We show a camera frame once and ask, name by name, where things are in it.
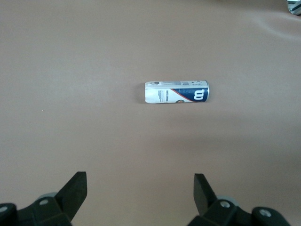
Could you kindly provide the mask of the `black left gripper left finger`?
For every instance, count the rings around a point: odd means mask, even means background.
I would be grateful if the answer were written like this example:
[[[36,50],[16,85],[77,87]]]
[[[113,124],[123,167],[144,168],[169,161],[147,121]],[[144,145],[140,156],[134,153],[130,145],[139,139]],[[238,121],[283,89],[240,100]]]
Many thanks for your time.
[[[18,210],[13,203],[0,205],[2,226],[71,226],[72,219],[87,197],[87,173],[75,175],[57,192],[40,196]]]

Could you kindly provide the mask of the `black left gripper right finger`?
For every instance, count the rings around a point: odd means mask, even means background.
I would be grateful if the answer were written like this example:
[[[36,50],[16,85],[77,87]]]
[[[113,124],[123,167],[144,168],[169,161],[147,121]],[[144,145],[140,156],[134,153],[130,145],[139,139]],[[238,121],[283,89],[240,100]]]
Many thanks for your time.
[[[204,174],[194,175],[194,202],[198,215],[190,226],[288,226],[278,211],[255,207],[251,213],[242,210],[227,199],[219,199]]]

